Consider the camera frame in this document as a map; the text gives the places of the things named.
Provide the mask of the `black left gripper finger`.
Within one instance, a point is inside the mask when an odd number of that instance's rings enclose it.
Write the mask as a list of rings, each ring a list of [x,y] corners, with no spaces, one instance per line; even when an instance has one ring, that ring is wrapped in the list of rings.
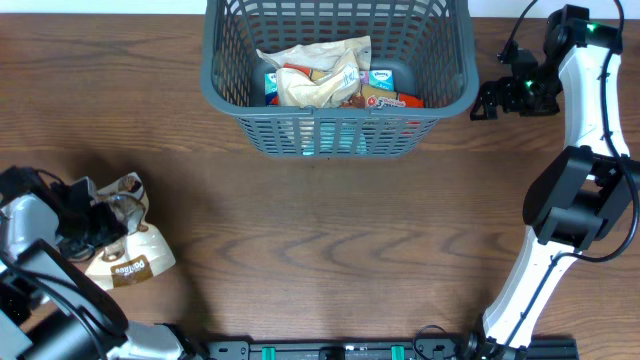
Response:
[[[116,217],[107,203],[94,206],[94,245],[105,247],[128,233],[128,228]]]
[[[95,183],[87,176],[76,180],[70,186],[68,204],[70,206],[92,206],[96,200]]]

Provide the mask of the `Panibee cookie bag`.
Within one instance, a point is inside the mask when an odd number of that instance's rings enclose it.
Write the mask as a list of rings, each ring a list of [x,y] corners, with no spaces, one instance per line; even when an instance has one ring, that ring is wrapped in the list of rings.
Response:
[[[85,275],[105,291],[135,285],[161,274],[175,257],[159,229],[146,221],[149,200],[137,173],[131,172],[97,191],[126,233],[101,248]]]

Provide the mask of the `Kleenex tissue multipack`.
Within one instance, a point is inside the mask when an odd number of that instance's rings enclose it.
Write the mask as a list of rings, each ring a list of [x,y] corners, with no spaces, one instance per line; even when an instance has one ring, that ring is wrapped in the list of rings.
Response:
[[[388,91],[394,90],[393,73],[391,70],[360,71],[359,76],[362,84]],[[278,88],[275,72],[264,75],[264,93],[266,106],[278,105]]]

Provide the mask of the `San Remo spaghetti packet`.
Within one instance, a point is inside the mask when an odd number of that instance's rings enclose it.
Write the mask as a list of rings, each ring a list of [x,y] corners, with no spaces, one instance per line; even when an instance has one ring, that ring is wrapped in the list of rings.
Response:
[[[328,73],[317,69],[285,64],[283,68],[293,68],[302,71],[312,80],[318,80]],[[370,85],[362,84],[360,89],[344,102],[342,108],[422,108],[424,101],[416,96],[408,95],[401,92],[378,89]]]

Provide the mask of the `mint green snack packet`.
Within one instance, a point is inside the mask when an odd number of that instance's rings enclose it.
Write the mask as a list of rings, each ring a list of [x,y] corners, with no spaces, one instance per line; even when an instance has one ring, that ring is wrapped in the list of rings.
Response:
[[[366,154],[366,140],[356,136],[356,122],[345,121],[340,124],[332,121],[313,121],[300,123],[300,145],[304,156],[329,154]]]

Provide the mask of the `beige snack bag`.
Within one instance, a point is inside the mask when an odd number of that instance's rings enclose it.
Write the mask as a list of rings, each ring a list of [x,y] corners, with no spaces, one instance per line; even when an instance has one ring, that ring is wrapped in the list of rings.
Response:
[[[360,89],[359,68],[352,53],[344,54],[331,71],[312,80],[302,71],[281,68],[276,71],[281,106],[338,108]]]

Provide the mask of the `beige cookie bag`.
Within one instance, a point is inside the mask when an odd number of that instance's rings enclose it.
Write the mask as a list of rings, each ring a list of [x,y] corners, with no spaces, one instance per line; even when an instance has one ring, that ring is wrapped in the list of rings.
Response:
[[[276,69],[285,64],[297,65],[317,70],[331,70],[346,53],[354,55],[355,63],[360,70],[368,71],[371,66],[372,44],[369,35],[346,40],[295,45],[276,53],[256,51],[258,57]]]

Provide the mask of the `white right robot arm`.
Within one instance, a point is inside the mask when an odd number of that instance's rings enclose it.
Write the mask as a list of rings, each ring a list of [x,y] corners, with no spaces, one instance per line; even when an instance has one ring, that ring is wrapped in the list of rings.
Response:
[[[470,118],[565,115],[562,152],[531,184],[523,203],[523,247],[478,330],[458,359],[569,359],[572,340],[538,342],[533,330],[562,276],[576,261],[620,256],[639,229],[639,164],[619,118],[617,79],[624,26],[593,22],[588,9],[565,5],[547,19],[543,52],[509,38],[498,55],[512,74],[479,89]]]

